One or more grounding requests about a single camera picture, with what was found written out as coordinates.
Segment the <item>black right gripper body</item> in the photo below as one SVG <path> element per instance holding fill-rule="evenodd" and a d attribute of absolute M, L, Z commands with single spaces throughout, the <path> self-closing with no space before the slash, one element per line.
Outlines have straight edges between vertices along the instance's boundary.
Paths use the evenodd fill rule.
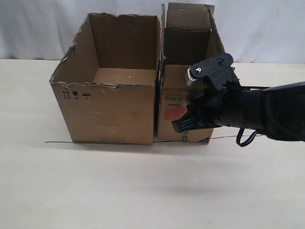
<path fill-rule="evenodd" d="M 219 89 L 206 83 L 203 95 L 187 105 L 187 112 L 172 121 L 175 132 L 226 127 L 238 127 L 238 110 L 234 107 L 238 83 L 226 83 Z"/>

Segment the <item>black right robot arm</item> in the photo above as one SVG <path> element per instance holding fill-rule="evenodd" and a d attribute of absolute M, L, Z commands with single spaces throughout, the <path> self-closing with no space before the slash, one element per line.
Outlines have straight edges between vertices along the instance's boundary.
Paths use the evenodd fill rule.
<path fill-rule="evenodd" d="M 276 141 L 304 141 L 305 84 L 206 94 L 188 104 L 187 113 L 172 125 L 178 133 L 227 126 L 251 129 Z"/>

